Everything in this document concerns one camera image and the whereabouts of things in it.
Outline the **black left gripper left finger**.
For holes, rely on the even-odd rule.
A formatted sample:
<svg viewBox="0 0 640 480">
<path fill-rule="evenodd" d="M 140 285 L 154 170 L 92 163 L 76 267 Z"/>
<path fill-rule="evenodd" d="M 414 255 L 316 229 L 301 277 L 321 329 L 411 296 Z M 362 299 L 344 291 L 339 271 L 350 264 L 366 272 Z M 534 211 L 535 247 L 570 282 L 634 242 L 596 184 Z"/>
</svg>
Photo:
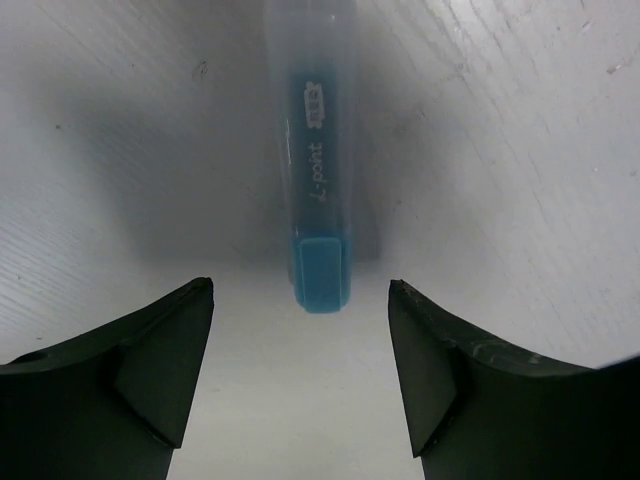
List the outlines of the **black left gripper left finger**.
<svg viewBox="0 0 640 480">
<path fill-rule="evenodd" d="M 214 312 L 196 278 L 1 367 L 4 479 L 164 479 L 182 446 Z"/>
</svg>

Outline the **blue highlighter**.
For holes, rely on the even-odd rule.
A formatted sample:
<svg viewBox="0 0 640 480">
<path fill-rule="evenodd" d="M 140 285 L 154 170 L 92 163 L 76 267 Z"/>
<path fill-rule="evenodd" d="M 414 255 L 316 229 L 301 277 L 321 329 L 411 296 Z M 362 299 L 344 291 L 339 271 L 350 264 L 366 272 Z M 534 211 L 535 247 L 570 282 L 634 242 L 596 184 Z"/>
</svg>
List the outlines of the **blue highlighter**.
<svg viewBox="0 0 640 480">
<path fill-rule="evenodd" d="M 264 26 L 295 298 L 334 313 L 351 293 L 357 7 L 268 1 Z"/>
</svg>

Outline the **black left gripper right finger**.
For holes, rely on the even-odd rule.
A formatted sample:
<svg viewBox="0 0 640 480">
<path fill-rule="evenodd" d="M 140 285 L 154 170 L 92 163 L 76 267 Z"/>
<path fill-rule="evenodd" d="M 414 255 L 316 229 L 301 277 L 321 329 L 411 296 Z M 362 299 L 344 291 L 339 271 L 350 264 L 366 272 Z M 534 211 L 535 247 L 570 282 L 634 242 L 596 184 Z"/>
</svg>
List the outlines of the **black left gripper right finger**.
<svg viewBox="0 0 640 480">
<path fill-rule="evenodd" d="M 587 368 L 519 347 L 410 284 L 388 319 L 412 454 L 428 479 L 635 479 L 639 361 Z"/>
</svg>

